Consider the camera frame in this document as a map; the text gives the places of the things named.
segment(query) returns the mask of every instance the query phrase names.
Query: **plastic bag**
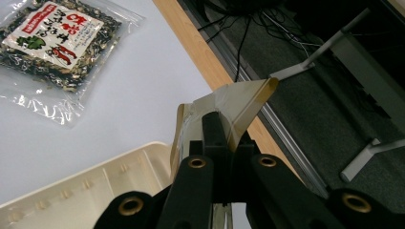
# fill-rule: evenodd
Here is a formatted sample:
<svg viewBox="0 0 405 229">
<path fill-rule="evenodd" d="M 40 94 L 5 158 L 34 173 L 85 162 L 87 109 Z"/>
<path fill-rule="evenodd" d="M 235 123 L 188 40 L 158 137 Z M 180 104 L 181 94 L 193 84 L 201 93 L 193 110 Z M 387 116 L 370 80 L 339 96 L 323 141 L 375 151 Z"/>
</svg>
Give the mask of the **plastic bag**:
<svg viewBox="0 0 405 229">
<path fill-rule="evenodd" d="M 103 63 L 143 19 L 108 0 L 6 2 L 0 97 L 60 125 L 74 124 Z"/>
</svg>

